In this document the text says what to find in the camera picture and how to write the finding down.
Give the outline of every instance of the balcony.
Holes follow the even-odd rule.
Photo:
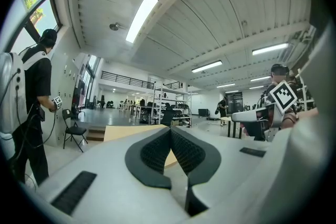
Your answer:
[[[150,90],[154,89],[154,84],[151,83],[151,82],[143,81],[143,80],[139,80],[139,79],[133,79],[133,78],[125,77],[125,76],[118,75],[118,74],[113,74],[113,73],[106,72],[106,71],[103,71],[101,73],[100,78],[110,80],[110,81],[113,81],[113,82],[117,82],[117,83],[122,83],[122,84],[131,85],[131,86],[141,87],[141,88],[145,88],[145,89],[150,89]]]

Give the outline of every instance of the window frame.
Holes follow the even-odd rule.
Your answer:
[[[35,26],[33,25],[33,23],[30,21],[30,17],[31,15],[40,7],[40,5],[42,5],[46,0],[38,0],[27,12],[27,14],[25,15],[25,17],[21,20],[21,22],[19,23],[19,25],[17,26],[16,30],[14,31],[14,33],[12,34],[5,52],[10,52],[18,35],[20,34],[20,32],[22,31],[23,28],[26,29],[26,31],[28,32],[28,34],[32,37],[32,39],[38,43],[40,40],[40,34],[38,33],[38,31],[36,30]],[[55,0],[50,0],[50,5],[51,5],[51,10],[53,11],[53,16],[55,18],[56,21],[56,27],[54,28],[56,30],[56,32],[58,32],[60,30],[60,28],[62,27],[62,23],[60,22],[58,13],[57,13],[57,9],[56,9],[56,3]]]

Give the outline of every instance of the black pants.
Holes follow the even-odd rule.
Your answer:
[[[26,134],[29,143],[24,139],[22,132]],[[32,127],[29,127],[27,130],[27,122],[25,122],[14,131],[12,136],[15,145],[15,154],[10,160],[10,164],[12,165],[15,178],[25,183],[26,163],[29,160],[36,183],[40,185],[49,176],[44,146],[33,148],[43,143],[41,131]],[[22,143],[24,143],[23,149],[17,158]]]

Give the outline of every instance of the gray floor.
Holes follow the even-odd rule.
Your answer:
[[[79,126],[85,127],[87,129],[90,126],[105,127],[106,125],[139,125],[139,119],[135,116],[131,116],[129,111],[119,111],[117,109],[86,109],[84,111],[85,115],[81,113],[78,124]],[[220,126],[220,121],[208,121],[206,118],[193,115],[192,122],[192,128],[203,130],[207,135],[227,136],[228,125]],[[236,130],[236,135],[238,136],[239,126],[237,126]],[[242,134],[242,138],[249,139],[244,134]],[[88,142],[89,144],[82,142],[80,145],[84,152],[102,143],[96,141]],[[58,147],[45,145],[45,152],[48,161],[49,175],[52,175],[55,171],[72,162],[74,159],[82,154],[74,141],[71,142],[70,140],[66,142],[64,150],[62,145],[59,145]],[[27,178],[26,185],[33,188],[34,185],[31,180],[34,180],[34,177],[31,171],[32,170],[30,169],[29,162],[27,162],[26,173],[30,175],[32,179]],[[184,208],[187,188],[187,176],[183,172],[181,166],[176,163],[166,168],[164,171],[164,175],[169,177],[172,181],[172,196],[181,205],[181,207]]]

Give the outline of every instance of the palm tree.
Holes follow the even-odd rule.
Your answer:
[[[27,9],[30,9],[36,3],[36,1],[37,0],[24,0]],[[36,23],[44,16],[45,15],[43,14],[43,9],[38,8],[31,15],[30,21],[33,23],[33,25],[36,25]]]

